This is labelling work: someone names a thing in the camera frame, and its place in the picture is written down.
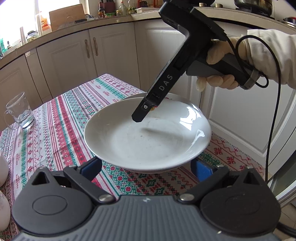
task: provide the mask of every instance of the tablecloth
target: tablecloth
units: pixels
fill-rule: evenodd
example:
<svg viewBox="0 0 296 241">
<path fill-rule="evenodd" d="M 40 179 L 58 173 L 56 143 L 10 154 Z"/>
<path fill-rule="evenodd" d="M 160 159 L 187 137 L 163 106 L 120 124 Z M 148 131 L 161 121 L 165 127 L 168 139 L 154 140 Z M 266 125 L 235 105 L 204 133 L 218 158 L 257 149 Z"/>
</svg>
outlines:
<svg viewBox="0 0 296 241">
<path fill-rule="evenodd" d="M 34 110 L 36 121 L 30 129 L 7 128 L 1 132 L 0 148 L 9 162 L 9 175 L 0 190 L 6 195 L 10 207 L 38 167 L 47 166 L 57 171 L 68 165 L 81 165 L 91 159 L 93 154 L 83 139 L 87 120 L 101 108 L 140 92 L 104 74 Z M 200 158 L 212 165 L 227 165 L 232 170 L 253 165 L 260 174 L 264 174 L 261 165 L 214 133 Z M 179 195 L 198 181 L 188 165 L 160 174 L 141 174 L 103 162 L 102 171 L 93 182 L 118 198 L 121 194 Z M 9 227 L 0 232 L 0 238 L 8 241 L 17 233 L 17 227 L 11 219 Z"/>
</svg>

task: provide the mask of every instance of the white refrigerator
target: white refrigerator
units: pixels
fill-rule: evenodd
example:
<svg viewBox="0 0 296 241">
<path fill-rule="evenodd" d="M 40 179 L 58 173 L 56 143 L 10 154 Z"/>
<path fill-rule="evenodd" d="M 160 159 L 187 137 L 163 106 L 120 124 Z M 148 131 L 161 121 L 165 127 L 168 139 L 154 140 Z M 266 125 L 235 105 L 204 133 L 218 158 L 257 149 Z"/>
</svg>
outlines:
<svg viewBox="0 0 296 241">
<path fill-rule="evenodd" d="M 296 151 L 268 183 L 281 207 L 296 206 Z"/>
</svg>

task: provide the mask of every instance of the window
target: window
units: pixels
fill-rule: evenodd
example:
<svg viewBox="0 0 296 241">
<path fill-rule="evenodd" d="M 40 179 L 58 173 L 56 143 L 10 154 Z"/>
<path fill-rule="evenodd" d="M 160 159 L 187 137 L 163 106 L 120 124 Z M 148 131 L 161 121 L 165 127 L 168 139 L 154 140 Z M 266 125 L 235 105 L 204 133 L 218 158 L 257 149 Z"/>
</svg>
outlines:
<svg viewBox="0 0 296 241">
<path fill-rule="evenodd" d="M 12 45 L 20 39 L 20 27 L 24 27 L 25 35 L 36 30 L 35 12 L 38 13 L 38 9 L 49 17 L 50 11 L 79 3 L 79 0 L 5 0 L 0 5 L 0 39 L 3 38 L 7 47 L 7 41 Z"/>
</svg>

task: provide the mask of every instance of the blue gripper pad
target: blue gripper pad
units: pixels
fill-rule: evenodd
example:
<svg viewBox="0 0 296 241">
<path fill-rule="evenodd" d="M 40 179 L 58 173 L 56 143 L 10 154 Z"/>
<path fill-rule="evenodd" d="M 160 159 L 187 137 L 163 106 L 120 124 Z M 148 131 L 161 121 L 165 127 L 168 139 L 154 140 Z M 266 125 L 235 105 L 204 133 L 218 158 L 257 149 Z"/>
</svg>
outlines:
<svg viewBox="0 0 296 241">
<path fill-rule="evenodd" d="M 207 179 L 216 171 L 216 168 L 207 164 L 198 157 L 191 161 L 191 171 L 198 178 L 200 182 Z"/>
<path fill-rule="evenodd" d="M 89 161 L 83 163 L 77 169 L 81 175 L 92 181 L 102 170 L 102 160 L 97 157 L 93 157 Z"/>
</svg>

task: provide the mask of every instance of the cabinet handle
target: cabinet handle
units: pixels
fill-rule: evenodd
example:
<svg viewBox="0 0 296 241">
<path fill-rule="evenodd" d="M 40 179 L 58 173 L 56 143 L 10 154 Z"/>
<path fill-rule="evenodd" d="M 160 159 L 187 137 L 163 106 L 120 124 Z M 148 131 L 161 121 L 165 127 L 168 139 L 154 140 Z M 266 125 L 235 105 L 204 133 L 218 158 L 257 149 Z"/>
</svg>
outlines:
<svg viewBox="0 0 296 241">
<path fill-rule="evenodd" d="M 89 44 L 87 43 L 87 39 L 84 40 L 84 42 L 85 42 L 86 50 L 87 50 L 87 57 L 90 58 L 90 55 L 89 55 Z"/>
<path fill-rule="evenodd" d="M 99 53 L 98 53 L 98 44 L 96 43 L 96 37 L 94 37 L 93 40 L 94 40 L 94 46 L 96 48 L 96 56 L 98 56 Z"/>
</svg>

